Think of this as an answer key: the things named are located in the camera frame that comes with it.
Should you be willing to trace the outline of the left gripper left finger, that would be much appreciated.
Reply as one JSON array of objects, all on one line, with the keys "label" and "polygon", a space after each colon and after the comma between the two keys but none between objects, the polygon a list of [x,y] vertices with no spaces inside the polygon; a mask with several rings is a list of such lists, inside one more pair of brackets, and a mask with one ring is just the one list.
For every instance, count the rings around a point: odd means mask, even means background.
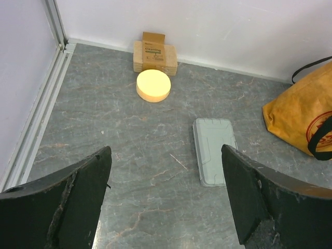
[{"label": "left gripper left finger", "polygon": [[103,147],[1,193],[1,248],[92,248],[112,165]]}]

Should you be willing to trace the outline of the grey plastic tool case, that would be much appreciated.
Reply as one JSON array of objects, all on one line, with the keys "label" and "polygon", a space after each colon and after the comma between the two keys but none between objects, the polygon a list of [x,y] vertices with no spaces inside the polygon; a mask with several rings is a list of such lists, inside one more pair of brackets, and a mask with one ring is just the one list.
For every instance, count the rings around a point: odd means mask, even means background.
[{"label": "grey plastic tool case", "polygon": [[237,148],[231,121],[197,118],[192,124],[200,183],[204,187],[225,186],[222,146]]}]

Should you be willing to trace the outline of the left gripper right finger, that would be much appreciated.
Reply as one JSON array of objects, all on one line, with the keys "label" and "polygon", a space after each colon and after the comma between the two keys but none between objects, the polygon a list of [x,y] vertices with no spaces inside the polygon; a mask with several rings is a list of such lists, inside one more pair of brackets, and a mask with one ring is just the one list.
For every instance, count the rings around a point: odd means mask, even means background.
[{"label": "left gripper right finger", "polygon": [[269,168],[229,145],[222,163],[245,248],[331,248],[331,189]]}]

